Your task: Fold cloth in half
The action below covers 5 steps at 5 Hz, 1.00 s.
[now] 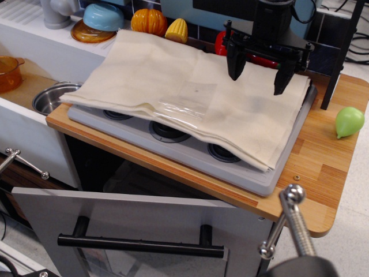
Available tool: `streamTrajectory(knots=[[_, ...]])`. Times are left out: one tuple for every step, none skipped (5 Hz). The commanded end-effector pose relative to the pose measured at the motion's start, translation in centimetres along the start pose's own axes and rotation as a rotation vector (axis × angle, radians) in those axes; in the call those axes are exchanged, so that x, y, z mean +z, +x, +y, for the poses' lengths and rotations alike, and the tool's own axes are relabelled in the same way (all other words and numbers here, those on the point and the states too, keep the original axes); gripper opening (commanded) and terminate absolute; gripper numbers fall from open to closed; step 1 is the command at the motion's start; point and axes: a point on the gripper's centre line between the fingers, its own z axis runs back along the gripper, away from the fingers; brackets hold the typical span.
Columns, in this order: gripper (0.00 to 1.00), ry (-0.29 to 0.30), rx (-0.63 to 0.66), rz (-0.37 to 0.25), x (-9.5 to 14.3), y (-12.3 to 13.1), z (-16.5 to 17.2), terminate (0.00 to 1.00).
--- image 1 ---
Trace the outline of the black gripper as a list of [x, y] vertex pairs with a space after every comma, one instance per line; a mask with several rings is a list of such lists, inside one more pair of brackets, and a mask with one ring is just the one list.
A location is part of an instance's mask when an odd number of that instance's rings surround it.
[[227, 20], [224, 27], [228, 74], [234, 81], [243, 72], [247, 54], [280, 64], [274, 79], [274, 96], [284, 92], [296, 72], [308, 68], [312, 44], [294, 34], [290, 27], [282, 31], [273, 28], [255, 31], [251, 21], [232, 20]]

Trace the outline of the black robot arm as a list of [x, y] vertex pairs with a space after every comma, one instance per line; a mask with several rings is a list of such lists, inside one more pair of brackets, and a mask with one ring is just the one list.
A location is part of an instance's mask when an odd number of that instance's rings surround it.
[[298, 18], [294, 1], [258, 1], [254, 21], [224, 23], [223, 45], [227, 50], [228, 74], [237, 80], [246, 62], [255, 55], [280, 64], [274, 79], [274, 94], [281, 95], [297, 72], [308, 68], [314, 46], [290, 28]]

